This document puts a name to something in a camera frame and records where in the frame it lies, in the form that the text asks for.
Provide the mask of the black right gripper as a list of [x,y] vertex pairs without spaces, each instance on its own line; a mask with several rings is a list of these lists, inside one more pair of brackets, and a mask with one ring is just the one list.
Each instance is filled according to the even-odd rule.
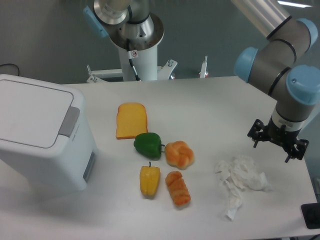
[[308,148],[307,139],[297,139],[300,130],[288,131],[286,125],[276,126],[272,119],[267,125],[260,119],[256,119],[250,128],[247,136],[253,141],[253,148],[256,148],[259,142],[271,142],[280,146],[287,153],[285,162],[291,159],[302,160]]

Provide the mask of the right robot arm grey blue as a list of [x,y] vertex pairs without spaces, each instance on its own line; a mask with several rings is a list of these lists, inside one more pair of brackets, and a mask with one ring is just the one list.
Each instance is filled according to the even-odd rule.
[[246,48],[234,73],[276,101],[269,122],[255,120],[248,137],[255,144],[271,142],[288,159],[300,160],[309,142],[298,135],[320,101],[320,71],[296,61],[316,42],[318,29],[308,19],[294,19],[276,0],[236,0],[234,5],[268,41],[263,49]]

